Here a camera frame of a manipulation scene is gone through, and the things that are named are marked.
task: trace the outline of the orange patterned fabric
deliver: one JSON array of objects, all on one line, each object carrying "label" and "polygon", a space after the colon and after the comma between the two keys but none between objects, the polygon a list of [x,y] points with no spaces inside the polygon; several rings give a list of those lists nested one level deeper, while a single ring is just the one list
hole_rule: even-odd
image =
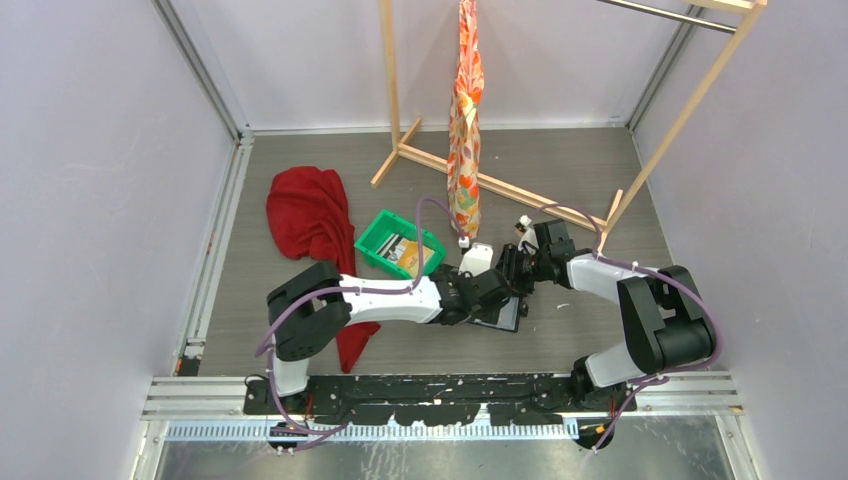
[{"label": "orange patterned fabric", "polygon": [[449,126],[448,200],[463,233],[480,229],[480,125],[477,105],[483,96],[483,63],[477,50],[477,2],[459,2],[459,61],[453,86]]}]

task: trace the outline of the red cloth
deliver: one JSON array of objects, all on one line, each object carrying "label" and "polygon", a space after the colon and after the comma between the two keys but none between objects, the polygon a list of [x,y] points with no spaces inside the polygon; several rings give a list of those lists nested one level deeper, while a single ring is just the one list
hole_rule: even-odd
[{"label": "red cloth", "polygon": [[[339,272],[356,275],[353,225],[348,220],[347,195],[339,174],[315,167],[294,167],[277,174],[265,204],[274,243],[283,255],[336,264]],[[345,327],[336,335],[342,371],[350,373],[376,322]]]}]

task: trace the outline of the wooden floor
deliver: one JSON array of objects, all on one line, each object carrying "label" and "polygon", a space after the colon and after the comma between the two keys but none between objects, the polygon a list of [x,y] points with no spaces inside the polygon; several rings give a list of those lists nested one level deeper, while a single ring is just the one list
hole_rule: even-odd
[{"label": "wooden floor", "polygon": [[[419,133],[412,144],[447,156],[445,132]],[[412,221],[418,197],[446,197],[443,173],[404,159],[397,161],[378,189],[372,189],[369,181],[389,148],[388,134],[256,139],[201,361],[202,375],[247,375],[264,369],[264,360],[252,352],[268,328],[265,296],[312,263],[284,258],[271,239],[265,199],[274,175],[297,165],[335,169],[347,190],[357,236],[381,209]],[[598,217],[606,216],[615,190],[626,188],[639,170],[625,129],[484,131],[481,165],[488,175],[583,207]],[[485,190],[481,197],[478,241],[493,245],[497,256],[504,243],[515,242],[513,225],[530,209]],[[448,248],[445,261],[458,265],[456,237],[441,210],[429,207],[423,223]],[[592,233],[577,226],[570,232],[579,247],[591,246]],[[647,189],[621,218],[604,253],[642,265],[670,264]],[[359,276],[388,278],[357,255]],[[623,338],[618,307],[591,294],[540,285],[528,304],[530,315],[518,333],[473,325],[384,323],[354,373],[567,372],[577,358]],[[339,373],[338,365],[331,344],[312,358],[310,372]]]}]

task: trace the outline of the aluminum frame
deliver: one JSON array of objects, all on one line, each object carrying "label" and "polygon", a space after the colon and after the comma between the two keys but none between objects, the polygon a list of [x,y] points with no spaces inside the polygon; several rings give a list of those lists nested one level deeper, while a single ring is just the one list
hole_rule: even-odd
[{"label": "aluminum frame", "polygon": [[224,128],[227,129],[227,133],[233,140],[237,140],[241,137],[243,129],[239,128],[237,120],[228,108],[227,102],[224,101],[219,86],[221,82],[215,81],[207,65],[203,62],[200,51],[186,30],[185,23],[177,13],[177,9],[174,8],[173,2],[171,0],[151,0],[151,3],[159,12],[159,16],[171,33],[174,43],[183,54],[183,58],[200,84],[201,90],[206,94],[206,98],[212,103],[215,113],[218,114],[218,118]]},{"label": "aluminum frame", "polygon": [[[567,377],[568,374],[556,375]],[[753,456],[749,450],[747,435],[743,431],[740,419],[745,412],[730,373],[725,371],[687,372],[668,375],[671,379],[664,385],[648,387],[636,395],[639,410],[624,412],[624,416],[657,417],[657,416],[712,416],[722,436],[727,457],[731,463],[734,475],[740,479],[759,478]],[[282,420],[279,415],[244,415],[242,405],[247,387],[246,377],[156,377],[144,405],[141,425],[143,436],[138,448],[136,468],[131,477],[133,480],[152,480],[156,475],[156,465],[162,454],[165,442],[169,441],[169,427],[179,426],[184,429],[197,427],[197,435],[205,435],[198,440],[210,440],[210,425],[222,429],[258,427],[266,428]],[[560,414],[563,425],[568,419],[598,418],[597,412],[567,412]],[[302,421],[301,415],[292,415],[295,420]],[[489,419],[485,408],[481,408],[477,421],[485,423]],[[409,432],[405,429],[418,429]],[[564,432],[545,432],[530,430],[525,427],[498,427],[468,429],[463,433],[462,440],[488,439],[554,439],[567,435]],[[178,439],[185,441],[186,433]],[[261,432],[252,434],[261,437]],[[337,441],[385,441],[411,440],[438,441],[456,439],[457,432],[448,432],[440,427],[399,427],[386,425],[368,427],[353,432],[353,437],[341,438]],[[222,435],[222,441],[240,441],[240,437]]]},{"label": "aluminum frame", "polygon": [[224,270],[224,259],[244,186],[244,177],[253,151],[253,138],[253,136],[244,137],[239,142],[218,194],[212,231],[209,233],[200,271],[195,277],[194,298],[185,319],[186,328],[180,339],[180,351],[174,359],[174,368],[176,368],[176,362],[183,356],[201,358],[206,346],[206,333],[212,319],[212,307],[215,305],[215,297],[218,294],[218,284]]}]

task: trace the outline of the green basket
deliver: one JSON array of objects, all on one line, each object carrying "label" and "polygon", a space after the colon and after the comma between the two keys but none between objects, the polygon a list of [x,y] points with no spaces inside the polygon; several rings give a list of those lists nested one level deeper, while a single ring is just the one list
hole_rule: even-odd
[{"label": "green basket", "polygon": [[[380,268],[398,278],[412,278],[406,270],[377,254],[380,247],[386,242],[386,240],[389,239],[389,236],[394,233],[398,233],[400,236],[408,238],[409,240],[416,239],[415,225],[407,222],[388,210],[383,210],[377,215],[377,218],[371,222],[371,225],[369,225],[365,230],[365,233],[359,237],[359,240],[356,241],[356,249],[365,255],[365,263],[367,263],[369,267]],[[433,256],[430,257],[430,260],[426,265],[424,265],[424,275],[429,275],[436,269],[436,267],[439,266],[440,263],[442,263],[442,260],[445,258],[445,247],[439,243],[439,240],[435,235],[427,230],[421,231],[421,238],[424,242],[424,246],[433,250]]]}]

